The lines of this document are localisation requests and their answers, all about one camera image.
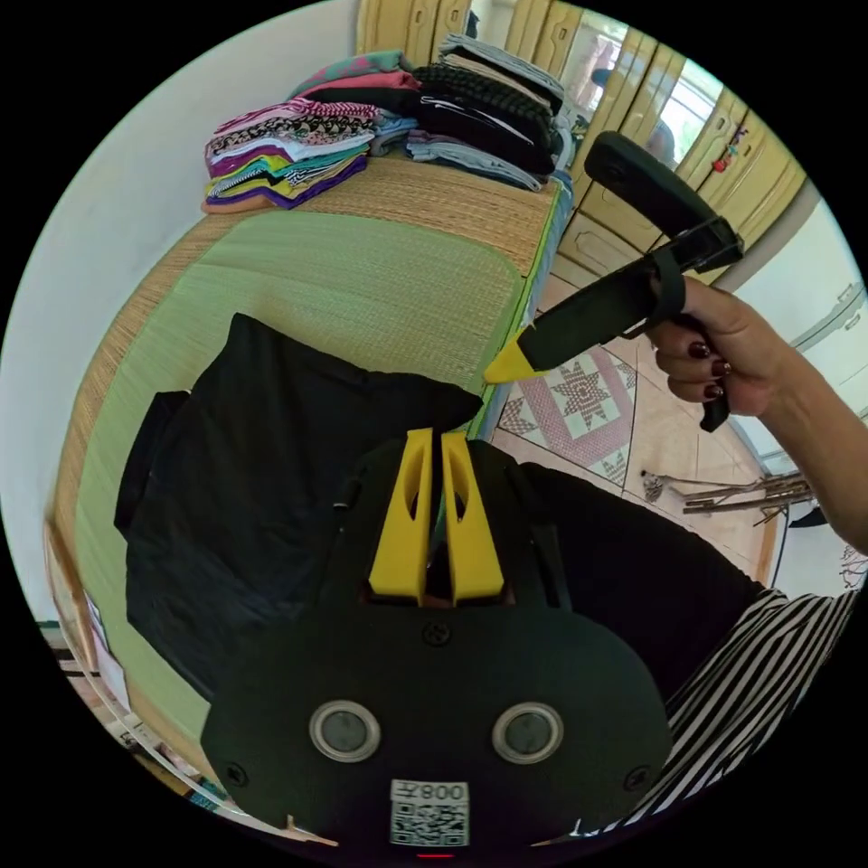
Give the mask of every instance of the woven mat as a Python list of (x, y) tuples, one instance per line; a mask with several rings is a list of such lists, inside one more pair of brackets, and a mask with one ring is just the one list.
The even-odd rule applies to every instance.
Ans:
[(368, 160), (363, 172), (298, 210), (382, 217), (481, 241), (527, 277), (557, 194), (554, 181), (532, 193), (398, 155)]
[(454, 234), (300, 210), (241, 216), (203, 220), (112, 324), (73, 408), (55, 504), (113, 653), (191, 741), (207, 704), (127, 623), (126, 545), (112, 526), (123, 466), (154, 393), (190, 388), (236, 311), (369, 370), (480, 393), (524, 285), (498, 251)]

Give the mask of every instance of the folded clothes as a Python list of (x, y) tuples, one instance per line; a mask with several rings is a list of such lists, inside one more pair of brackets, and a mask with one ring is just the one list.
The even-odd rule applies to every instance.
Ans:
[(328, 83), (329, 81), (359, 78), (371, 72), (394, 72), (397, 70), (413, 72), (413, 65), (404, 57), (404, 52), (368, 52), (367, 54), (359, 54), (356, 57), (347, 58), (345, 61), (330, 63), (328, 66), (323, 67), (319, 72), (315, 72), (310, 78), (302, 81), (289, 94), (289, 97), (292, 99), (292, 97), (299, 93), (310, 90), (317, 85)]
[(446, 56), (452, 52), (463, 51), (465, 56), (470, 54), (475, 60), (481, 60), (519, 78), (525, 87), (535, 85), (537, 91), (542, 90), (541, 96), (546, 97), (552, 104), (552, 111), (557, 113), (563, 103), (563, 85), (554, 76), (528, 61), (515, 57), (502, 48), (489, 45), (487, 42), (479, 42), (471, 39), (463, 33), (447, 33), (446, 39), (440, 46), (440, 56)]
[(531, 175), (549, 175), (554, 168), (551, 153), (539, 143), (485, 112), (464, 108), (449, 99), (423, 96), (416, 119), (430, 133), (457, 138)]
[[(355, 148), (348, 148), (339, 152), (339, 156), (355, 156), (363, 154), (367, 150), (367, 143), (359, 145)], [(251, 164), (259, 159), (266, 160), (267, 164), (277, 172), (283, 168), (292, 166), (300, 166), (306, 168), (315, 168), (318, 165), (331, 165), (335, 161), (335, 154), (321, 154), (319, 156), (309, 156), (306, 159), (293, 161), (289, 158), (286, 149), (275, 145), (262, 145), (251, 151), (238, 156), (224, 157), (217, 160), (208, 166), (211, 178), (215, 181), (221, 180), (224, 177), (234, 175), (236, 172), (243, 171)]]
[(371, 156), (386, 156), (418, 124), (416, 118), (396, 118), (374, 127), (377, 135), (371, 140)]
[(406, 132), (407, 130), (415, 129), (418, 125), (419, 121), (416, 118), (390, 118), (375, 123), (373, 131), (378, 136), (385, 136), (399, 130)]
[(291, 172), (305, 172), (319, 168), (329, 168), (335, 165), (335, 163), (339, 163), (341, 160), (364, 154), (367, 149), (367, 145), (361, 145), (350, 151), (341, 151), (338, 154), (325, 154), (323, 156), (312, 156), (307, 160), (300, 160), (296, 163), (290, 160), (282, 151), (276, 154), (250, 155), (250, 159), (247, 159), (243, 165), (238, 165), (233, 170), (226, 172), (223, 175), (215, 176), (212, 180), (214, 184), (234, 182), (242, 177), (246, 180), (247, 177), (257, 175), (260, 172), (268, 172), (273, 177), (280, 178), (289, 175)]
[(251, 124), (255, 124), (257, 121), (264, 118), (298, 118), (303, 115), (320, 115), (324, 118), (332, 115), (344, 115), (349, 118), (370, 118), (373, 120), (377, 117), (378, 111), (376, 106), (368, 105), (363, 102), (332, 101), (330, 103), (324, 103), (316, 102), (312, 99), (296, 97), (294, 99), (289, 99), (286, 102), (279, 102), (273, 106), (257, 108), (255, 111), (248, 111), (232, 120), (227, 120), (214, 130), (214, 135), (219, 136), (221, 133), (230, 133), (235, 129), (249, 127)]
[(316, 92), (316, 99), (324, 104), (357, 100), (406, 118), (419, 104), (419, 92), (410, 88), (335, 88), (328, 85)]
[(422, 84), (423, 95), (448, 94), (451, 99), (460, 97), (469, 100), (473, 108), (507, 120), (534, 140), (540, 138), (543, 142), (549, 142), (551, 139), (554, 121), (552, 110), (508, 84), (448, 63), (420, 67), (416, 75)]
[(517, 165), (507, 163), (493, 154), (480, 151), (469, 145), (453, 142), (407, 142), (407, 151), (413, 160), (420, 163), (438, 162), (459, 165), (474, 175), (484, 175), (498, 181), (506, 181), (525, 190), (542, 190), (538, 178), (522, 171)]
[(286, 139), (300, 145), (320, 146), (345, 141), (371, 131), (372, 120), (346, 118), (342, 115), (331, 118), (315, 115), (304, 115), (301, 118), (267, 118), (249, 127), (221, 133), (212, 138), (205, 147), (205, 159), (214, 160), (226, 151), (264, 137)]
[(258, 151), (265, 145), (272, 145), (278, 148), (283, 156), (288, 157), (294, 163), (298, 163), (301, 160), (307, 160), (309, 157), (313, 156), (337, 154), (341, 151), (355, 150), (361, 145), (367, 145), (372, 138), (373, 131), (365, 133), (363, 136), (355, 136), (353, 138), (347, 138), (341, 142), (333, 142), (330, 145), (300, 145), (298, 142), (288, 141), (283, 138), (263, 137), (233, 148), (231, 151), (224, 151), (222, 157), (250, 154), (253, 151)]
[(306, 186), (300, 192), (297, 191), (295, 195), (291, 196), (283, 195), (282, 193), (277, 192), (276, 189), (272, 189), (270, 186), (265, 184), (264, 186), (248, 190), (245, 193), (240, 193), (238, 195), (227, 196), (217, 199), (213, 199), (209, 196), (205, 201), (208, 204), (238, 203), (243, 202), (246, 199), (251, 199), (254, 196), (265, 196), (281, 208), (295, 208), (302, 202), (306, 202), (308, 199), (313, 199), (314, 196), (318, 196), (324, 191), (330, 190), (332, 187), (341, 184), (343, 181), (345, 181), (349, 177), (352, 177), (357, 172), (361, 172), (366, 165), (367, 157), (357, 156), (355, 159), (351, 160), (349, 165), (337, 175), (318, 180), (315, 183)]
[(202, 210), (206, 214), (237, 214), (243, 211), (258, 211), (260, 208), (277, 208), (277, 205), (264, 195), (251, 196), (239, 202), (226, 202), (219, 199), (212, 203), (206, 199), (202, 203)]
[(541, 97), (538, 93), (534, 93), (530, 88), (525, 87), (516, 77), (508, 75), (502, 70), (497, 69), (497, 67), (488, 66), (481, 61), (472, 60), (471, 58), (466, 57), (463, 53), (459, 54), (458, 52), (447, 54), (443, 58), (443, 62), (448, 66), (455, 66), (462, 70), (475, 72), (477, 75), (485, 76), (491, 81), (499, 81), (501, 84), (509, 85), (509, 87), (518, 90), (519, 93), (523, 93), (525, 97), (532, 99), (534, 102), (538, 102), (541, 106), (545, 106), (551, 111), (549, 101), (545, 97)]
[(355, 78), (335, 79), (333, 81), (317, 84), (312, 88), (302, 90), (299, 96), (314, 99), (313, 96), (322, 88), (392, 88), (393, 90), (418, 90), (419, 83), (404, 70), (394, 72), (369, 72), (367, 75), (359, 75)]
[(357, 156), (359, 155), (335, 155), (333, 161), (326, 165), (305, 166), (304, 163), (295, 163), (278, 169), (275, 172), (271, 171), (264, 158), (255, 160), (250, 164), (249, 168), (229, 175), (229, 177), (220, 178), (209, 184), (205, 190), (205, 195), (215, 199), (226, 195), (244, 193), (252, 189), (252, 184), (259, 184), (260, 182), (267, 183), (272, 189), (276, 188), (278, 184), (287, 184), (290, 187), (308, 184), (312, 180), (326, 175), (336, 175)]

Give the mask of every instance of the black and white striped sleeve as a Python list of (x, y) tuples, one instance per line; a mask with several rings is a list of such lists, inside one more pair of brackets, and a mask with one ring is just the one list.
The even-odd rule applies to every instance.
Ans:
[(609, 832), (651, 817), (736, 769), (769, 740), (810, 687), (858, 591), (789, 599), (763, 591), (724, 643), (667, 705), (673, 749), (660, 779)]

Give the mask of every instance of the qr code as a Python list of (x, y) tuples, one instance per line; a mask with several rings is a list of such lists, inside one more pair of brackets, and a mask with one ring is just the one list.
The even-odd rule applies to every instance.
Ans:
[(392, 843), (462, 847), (468, 843), (469, 804), (426, 805), (392, 801)]

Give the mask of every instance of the black device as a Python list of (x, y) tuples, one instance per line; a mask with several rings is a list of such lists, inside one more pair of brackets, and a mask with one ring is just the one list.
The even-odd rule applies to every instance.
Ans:
[[(618, 336), (635, 338), (667, 319), (696, 331), (713, 349), (702, 323), (682, 312), (683, 274), (738, 261), (744, 255), (741, 237), (675, 172), (620, 133), (597, 136), (584, 171), (670, 241), (537, 317), (495, 357), (486, 370), (488, 382), (546, 373), (595, 344)], [(714, 431), (729, 416), (726, 393), (704, 408), (702, 428)]]
[(644, 664), (573, 613), (521, 468), (463, 434), (442, 437), (453, 605), (420, 604), (436, 460), (430, 432), (365, 457), (308, 603), (246, 646), (205, 723), (242, 810), (339, 845), (312, 858), (498, 865), (623, 817), (671, 748)]

